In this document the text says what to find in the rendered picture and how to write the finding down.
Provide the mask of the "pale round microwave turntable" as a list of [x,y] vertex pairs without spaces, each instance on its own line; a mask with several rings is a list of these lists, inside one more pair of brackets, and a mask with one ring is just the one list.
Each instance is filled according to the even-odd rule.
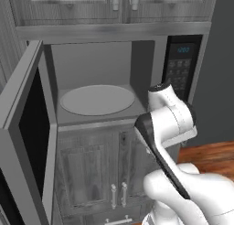
[[91,85],[65,93],[61,107],[74,114],[100,116],[126,110],[134,103],[134,94],[119,86]]

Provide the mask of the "grey built-in microwave oven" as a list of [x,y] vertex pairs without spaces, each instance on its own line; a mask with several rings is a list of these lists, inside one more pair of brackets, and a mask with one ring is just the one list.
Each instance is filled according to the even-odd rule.
[[148,108],[150,87],[170,82],[180,99],[192,102],[206,49],[209,22],[31,26],[20,38],[41,40],[53,97],[88,85],[117,85],[135,102],[104,116],[81,116],[57,106],[60,126],[133,118]]

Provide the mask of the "grey microwave door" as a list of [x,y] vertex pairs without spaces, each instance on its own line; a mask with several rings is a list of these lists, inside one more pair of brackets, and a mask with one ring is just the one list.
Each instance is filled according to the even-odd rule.
[[0,225],[52,225],[55,106],[46,48],[33,40],[0,94]]

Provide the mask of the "grey wood cupboard door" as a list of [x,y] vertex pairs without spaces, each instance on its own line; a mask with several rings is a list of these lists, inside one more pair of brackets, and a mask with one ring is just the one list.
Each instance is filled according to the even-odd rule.
[[214,12],[216,0],[139,0],[132,10],[131,0],[122,0],[124,23],[207,22]]
[[10,4],[18,27],[121,22],[121,0],[118,11],[112,0],[10,0]]
[[122,200],[122,182],[127,184],[126,207],[149,199],[144,193],[144,177],[159,168],[154,157],[146,152],[133,128],[119,133],[118,186]]
[[112,209],[118,145],[113,132],[58,134],[58,204],[64,217]]

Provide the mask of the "grey wood drawer front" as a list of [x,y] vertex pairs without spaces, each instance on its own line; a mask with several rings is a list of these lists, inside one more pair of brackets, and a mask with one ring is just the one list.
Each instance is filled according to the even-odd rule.
[[142,205],[117,208],[109,211],[92,213],[89,215],[74,215],[63,218],[63,225],[104,225],[106,219],[110,221],[123,220],[125,215],[133,219],[131,223],[123,225],[132,225],[137,222],[142,222],[144,217],[150,212],[153,204],[151,202]]

